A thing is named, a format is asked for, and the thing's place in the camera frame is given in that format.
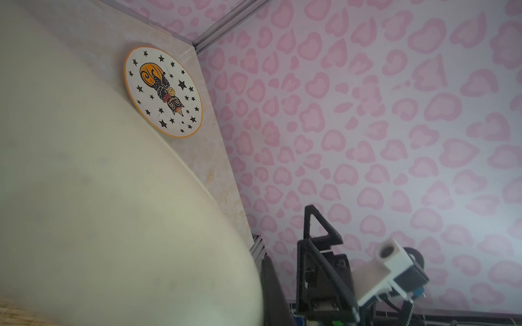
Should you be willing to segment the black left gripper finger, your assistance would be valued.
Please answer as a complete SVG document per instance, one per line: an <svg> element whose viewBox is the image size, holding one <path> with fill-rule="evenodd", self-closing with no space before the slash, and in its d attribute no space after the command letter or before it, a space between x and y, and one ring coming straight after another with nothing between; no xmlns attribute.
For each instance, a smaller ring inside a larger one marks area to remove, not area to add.
<svg viewBox="0 0 522 326"><path fill-rule="evenodd" d="M290 312L272 259L266 255L261 263L260 280L263 294L263 326L296 326Z"/></svg>

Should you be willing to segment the cream beige plate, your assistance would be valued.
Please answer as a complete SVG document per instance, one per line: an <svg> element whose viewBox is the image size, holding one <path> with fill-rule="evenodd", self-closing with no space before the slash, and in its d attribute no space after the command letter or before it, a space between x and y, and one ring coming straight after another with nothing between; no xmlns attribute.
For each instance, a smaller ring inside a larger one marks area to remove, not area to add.
<svg viewBox="0 0 522 326"><path fill-rule="evenodd" d="M248 248L131 107L1 4L1 295L60 325L262 325Z"/></svg>

